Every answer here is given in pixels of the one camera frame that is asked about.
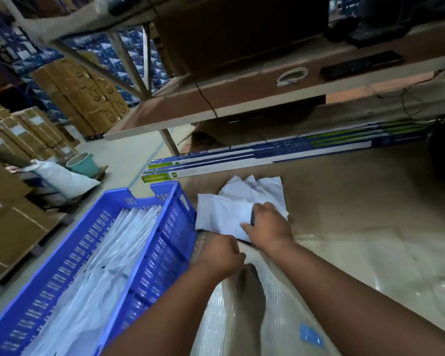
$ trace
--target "person's left hand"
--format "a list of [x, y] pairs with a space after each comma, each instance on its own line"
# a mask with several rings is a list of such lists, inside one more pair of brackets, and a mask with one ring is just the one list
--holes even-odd
[[245, 258], [234, 236], [214, 234], [208, 238], [194, 266], [201, 267], [220, 282], [242, 268]]

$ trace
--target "blue floor line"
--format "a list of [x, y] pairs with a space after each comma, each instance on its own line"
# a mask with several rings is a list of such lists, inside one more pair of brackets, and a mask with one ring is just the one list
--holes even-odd
[[[173, 133], [175, 128], [171, 128], [169, 129], [170, 134]], [[162, 141], [160, 143], [160, 145], [156, 148], [156, 150], [154, 151], [154, 153], [148, 158], [148, 160], [146, 161], [146, 163], [143, 165], [143, 167], [140, 169], [140, 171], [138, 172], [138, 174], [136, 174], [136, 176], [134, 177], [134, 179], [132, 180], [131, 184], [129, 185], [128, 188], [132, 188], [135, 183], [137, 182], [137, 180], [140, 178], [140, 176], [142, 175], [143, 171], [147, 168], [148, 164], [153, 161], [153, 159], [155, 158], [156, 154], [158, 154], [158, 152], [161, 150], [161, 148], [163, 147], [164, 142]]]

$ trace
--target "person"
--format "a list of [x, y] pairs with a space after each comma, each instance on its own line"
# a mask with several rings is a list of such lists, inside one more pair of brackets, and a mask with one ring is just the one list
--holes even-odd
[[[254, 205], [253, 245], [279, 266], [345, 356], [445, 356], [445, 332], [293, 241], [271, 203]], [[208, 241], [196, 262], [102, 353], [189, 355], [214, 288], [244, 266], [233, 236]]]

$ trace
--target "teal bucket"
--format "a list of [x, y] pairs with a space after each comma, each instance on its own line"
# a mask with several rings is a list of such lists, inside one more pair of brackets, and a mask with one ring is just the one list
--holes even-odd
[[74, 156], [66, 163], [66, 167], [70, 168], [72, 172], [85, 175], [89, 178], [93, 178], [100, 171], [100, 168], [96, 165], [89, 152], [83, 152], [82, 154]]

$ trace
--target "plastic crate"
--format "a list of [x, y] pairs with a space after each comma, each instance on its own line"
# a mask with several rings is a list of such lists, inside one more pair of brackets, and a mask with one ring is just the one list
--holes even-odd
[[154, 197], [136, 199], [127, 188], [102, 194], [0, 316], [0, 356], [21, 354], [37, 336], [122, 209], [164, 205], [94, 355], [186, 271], [196, 241], [196, 211], [178, 181], [150, 187]]

